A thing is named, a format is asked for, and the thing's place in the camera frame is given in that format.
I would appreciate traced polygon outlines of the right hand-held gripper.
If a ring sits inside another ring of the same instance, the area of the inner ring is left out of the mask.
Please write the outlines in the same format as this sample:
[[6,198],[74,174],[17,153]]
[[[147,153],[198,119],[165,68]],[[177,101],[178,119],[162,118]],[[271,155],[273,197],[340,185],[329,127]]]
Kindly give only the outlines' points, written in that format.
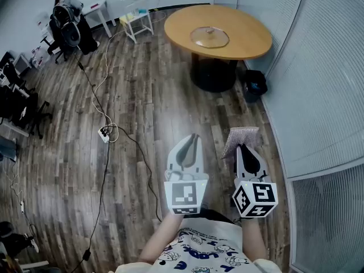
[[275,183],[245,181],[262,179],[268,175],[266,161],[251,147],[238,145],[234,151],[235,191],[232,199],[242,218],[264,218],[278,205]]

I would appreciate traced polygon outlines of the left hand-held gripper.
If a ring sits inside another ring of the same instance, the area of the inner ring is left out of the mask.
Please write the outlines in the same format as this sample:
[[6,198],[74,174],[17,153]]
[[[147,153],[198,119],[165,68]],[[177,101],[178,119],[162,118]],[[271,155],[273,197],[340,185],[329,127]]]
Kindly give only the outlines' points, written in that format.
[[198,214],[209,175],[204,172],[202,141],[191,134],[168,154],[164,190],[167,206],[173,214]]

